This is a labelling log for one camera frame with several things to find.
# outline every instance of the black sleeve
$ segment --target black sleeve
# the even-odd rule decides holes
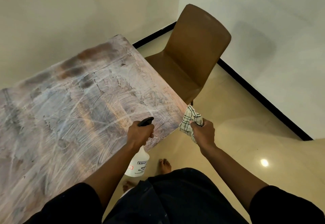
[[[324,213],[312,202],[275,186],[260,189],[248,211],[253,224],[325,223]]]
[[[26,224],[94,223],[101,224],[103,207],[95,190],[79,183],[48,201]]]

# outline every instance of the chair backrest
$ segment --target chair backrest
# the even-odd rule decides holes
[[[209,13],[186,5],[164,51],[203,87],[231,40],[228,30]]]

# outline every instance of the hand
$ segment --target hand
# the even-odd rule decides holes
[[[140,121],[134,121],[132,126],[129,127],[127,132],[127,142],[126,144],[130,145],[132,149],[136,152],[139,151],[142,145],[147,143],[148,138],[153,138],[153,129],[155,126],[153,124],[138,127]]]
[[[194,138],[196,143],[200,147],[201,153],[206,156],[206,154],[217,148],[214,143],[214,127],[211,121],[203,118],[203,126],[199,126],[195,122],[190,121],[191,128],[193,129]]]

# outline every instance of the bottle label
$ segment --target bottle label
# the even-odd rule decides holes
[[[144,162],[137,162],[137,167],[136,167],[136,172],[135,174],[142,174],[144,173],[144,170],[146,169],[146,165],[147,165],[148,161],[144,161]]]

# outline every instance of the brown chair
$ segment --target brown chair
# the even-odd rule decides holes
[[[202,90],[230,40],[230,33],[216,18],[188,4],[165,49],[146,60],[189,104]]]

